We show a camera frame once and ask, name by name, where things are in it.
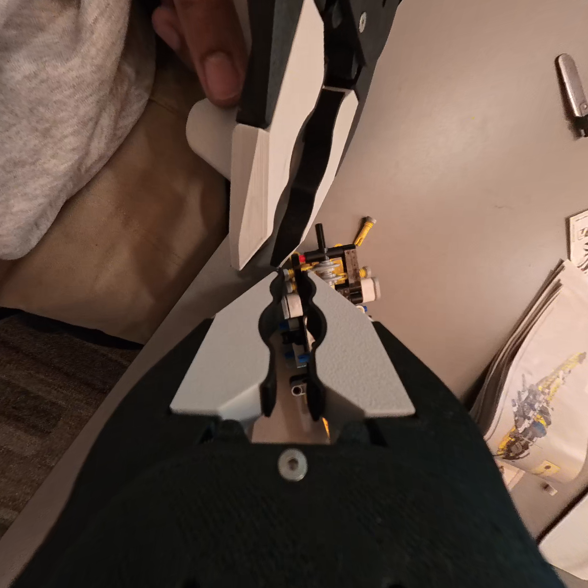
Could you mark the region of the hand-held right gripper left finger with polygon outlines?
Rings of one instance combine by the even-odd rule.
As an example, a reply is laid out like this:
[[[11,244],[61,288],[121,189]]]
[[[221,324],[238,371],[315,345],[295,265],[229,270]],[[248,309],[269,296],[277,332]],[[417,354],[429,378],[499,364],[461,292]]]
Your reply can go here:
[[[274,271],[215,315],[170,409],[255,422],[275,408],[271,339],[283,321],[283,273]]]

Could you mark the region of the lego instruction booklet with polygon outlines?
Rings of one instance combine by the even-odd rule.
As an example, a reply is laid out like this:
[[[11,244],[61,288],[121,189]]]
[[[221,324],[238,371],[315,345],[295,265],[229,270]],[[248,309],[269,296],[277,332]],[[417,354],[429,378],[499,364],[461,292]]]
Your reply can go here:
[[[569,482],[587,459],[587,275],[552,272],[494,357],[470,411],[504,465]]]

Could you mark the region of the yellow black lego assembly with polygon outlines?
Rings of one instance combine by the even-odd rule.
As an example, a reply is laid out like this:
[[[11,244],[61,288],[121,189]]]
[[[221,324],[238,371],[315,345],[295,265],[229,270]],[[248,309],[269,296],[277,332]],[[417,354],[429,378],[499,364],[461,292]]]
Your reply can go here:
[[[277,330],[282,339],[286,362],[296,370],[289,380],[290,391],[294,397],[305,401],[306,410],[309,410],[308,364],[317,342],[307,324],[305,302],[299,296],[298,280],[305,273],[313,274],[344,298],[349,305],[335,305],[336,323],[331,324],[333,335],[352,349],[364,344],[368,335],[367,327],[372,324],[365,304],[380,297],[380,285],[370,268],[359,266],[357,249],[375,223],[372,217],[364,217],[352,243],[339,243],[332,247],[326,244],[322,225],[316,224],[316,250],[303,254],[293,252],[290,260],[281,267],[284,275],[283,320]]]

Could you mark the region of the silver metal tool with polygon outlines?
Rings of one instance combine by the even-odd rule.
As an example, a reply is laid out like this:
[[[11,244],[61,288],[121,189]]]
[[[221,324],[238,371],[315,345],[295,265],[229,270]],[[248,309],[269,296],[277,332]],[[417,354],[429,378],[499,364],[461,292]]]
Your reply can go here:
[[[587,137],[587,97],[575,60],[563,53],[556,58],[564,108],[578,137]]]

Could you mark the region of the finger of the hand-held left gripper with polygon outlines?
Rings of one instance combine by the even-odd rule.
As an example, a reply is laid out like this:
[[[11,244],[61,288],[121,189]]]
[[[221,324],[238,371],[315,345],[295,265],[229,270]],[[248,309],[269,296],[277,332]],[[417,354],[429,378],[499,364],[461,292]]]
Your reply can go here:
[[[252,51],[232,133],[229,244],[242,270],[273,232],[293,151],[325,77],[314,1],[251,1]]]
[[[306,121],[311,94],[281,92],[277,100],[277,198],[288,184],[290,161],[303,122],[304,141],[288,203],[277,230],[277,266],[304,241],[334,181],[354,120],[354,91],[323,89]]]

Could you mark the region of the white box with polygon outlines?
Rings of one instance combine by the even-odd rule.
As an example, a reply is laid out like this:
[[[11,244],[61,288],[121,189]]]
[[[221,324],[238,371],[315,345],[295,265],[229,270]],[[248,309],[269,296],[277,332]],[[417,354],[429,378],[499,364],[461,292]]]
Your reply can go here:
[[[587,495],[545,534],[539,549],[553,567],[587,580]]]

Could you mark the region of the black white printed sheet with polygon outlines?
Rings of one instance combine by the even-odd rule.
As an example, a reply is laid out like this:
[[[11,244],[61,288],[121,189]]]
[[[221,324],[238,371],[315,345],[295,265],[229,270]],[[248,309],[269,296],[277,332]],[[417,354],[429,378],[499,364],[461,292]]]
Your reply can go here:
[[[587,210],[567,219],[568,260],[587,276]]]

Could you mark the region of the person's grey sweater torso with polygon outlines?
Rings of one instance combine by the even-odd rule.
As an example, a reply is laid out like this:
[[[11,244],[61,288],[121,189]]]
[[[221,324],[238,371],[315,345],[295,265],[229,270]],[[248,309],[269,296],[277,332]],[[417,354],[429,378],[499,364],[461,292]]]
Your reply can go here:
[[[155,41],[138,1],[1,1],[1,259],[30,252],[142,115]]]

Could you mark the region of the person's left hand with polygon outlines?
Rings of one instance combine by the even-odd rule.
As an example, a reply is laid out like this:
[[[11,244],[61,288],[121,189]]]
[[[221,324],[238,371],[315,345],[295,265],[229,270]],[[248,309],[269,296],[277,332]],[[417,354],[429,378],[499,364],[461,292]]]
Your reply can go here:
[[[211,103],[238,104],[247,50],[233,1],[160,1],[151,20],[159,38],[195,72]]]

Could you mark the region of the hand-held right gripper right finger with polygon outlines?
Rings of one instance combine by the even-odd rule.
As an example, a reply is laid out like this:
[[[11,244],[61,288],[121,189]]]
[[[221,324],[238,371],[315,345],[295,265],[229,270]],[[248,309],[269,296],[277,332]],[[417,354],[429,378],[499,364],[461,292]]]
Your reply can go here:
[[[314,272],[302,272],[298,294],[314,342],[307,362],[313,420],[351,422],[415,414],[375,323]]]

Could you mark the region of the person's tan trouser leg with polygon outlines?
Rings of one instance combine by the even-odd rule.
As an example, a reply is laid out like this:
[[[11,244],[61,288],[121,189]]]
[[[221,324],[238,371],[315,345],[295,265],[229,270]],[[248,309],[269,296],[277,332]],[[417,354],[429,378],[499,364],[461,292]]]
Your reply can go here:
[[[108,163],[20,261],[1,307],[146,343],[227,234],[224,177],[186,139],[194,73],[157,66],[151,98]]]

